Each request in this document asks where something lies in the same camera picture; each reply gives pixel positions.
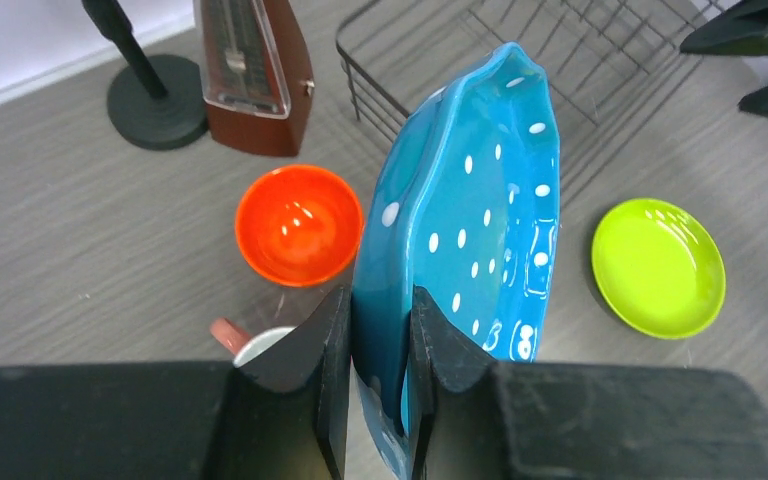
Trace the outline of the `pink patterned mug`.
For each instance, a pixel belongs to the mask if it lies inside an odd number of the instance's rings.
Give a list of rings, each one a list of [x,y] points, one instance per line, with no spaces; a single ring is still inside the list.
[[[271,348],[295,329],[295,326],[279,326],[253,335],[227,318],[217,318],[211,324],[209,331],[214,339],[232,354],[232,365],[239,368]]]

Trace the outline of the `brown wooden metronome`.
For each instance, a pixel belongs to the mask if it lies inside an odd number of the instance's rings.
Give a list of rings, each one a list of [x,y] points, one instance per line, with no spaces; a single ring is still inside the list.
[[[291,3],[203,0],[193,11],[212,139],[249,154],[297,156],[315,82]]]

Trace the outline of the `blue polka dot plate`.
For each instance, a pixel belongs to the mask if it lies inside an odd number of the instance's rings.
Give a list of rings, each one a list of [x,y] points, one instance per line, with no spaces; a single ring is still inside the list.
[[[560,217],[560,138],[545,70],[514,42],[408,117],[378,177],[355,262],[351,355],[385,465],[408,477],[415,287],[498,360],[536,359]]]

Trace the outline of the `black microphone stand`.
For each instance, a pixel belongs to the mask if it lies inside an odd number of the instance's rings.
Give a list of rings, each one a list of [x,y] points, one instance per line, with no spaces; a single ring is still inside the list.
[[[199,66],[187,58],[148,56],[119,2],[83,0],[85,12],[127,62],[107,91],[107,114],[129,143],[146,150],[185,147],[208,131]]]

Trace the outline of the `lime green plate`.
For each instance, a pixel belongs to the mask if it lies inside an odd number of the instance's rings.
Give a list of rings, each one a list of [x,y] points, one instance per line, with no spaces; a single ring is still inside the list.
[[[681,207],[638,197],[609,209],[591,243],[596,286],[613,313],[658,339],[693,337],[718,318],[727,275],[706,228]]]

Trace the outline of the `orange bowl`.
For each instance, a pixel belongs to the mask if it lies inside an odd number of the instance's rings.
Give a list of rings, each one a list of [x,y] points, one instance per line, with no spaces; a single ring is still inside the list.
[[[358,196],[336,173],[292,164],[255,180],[241,197],[234,232],[253,271],[288,287],[325,283],[354,260],[365,216]]]

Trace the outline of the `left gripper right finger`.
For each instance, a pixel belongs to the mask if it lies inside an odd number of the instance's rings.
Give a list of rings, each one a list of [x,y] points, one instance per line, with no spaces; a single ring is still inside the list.
[[[491,357],[454,327],[431,294],[413,290],[409,327],[410,474],[479,479],[495,471]]]

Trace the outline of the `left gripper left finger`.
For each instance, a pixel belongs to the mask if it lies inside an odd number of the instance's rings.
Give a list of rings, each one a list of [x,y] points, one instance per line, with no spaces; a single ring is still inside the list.
[[[344,478],[350,299],[347,286],[335,286],[307,320],[234,373],[232,478]]]

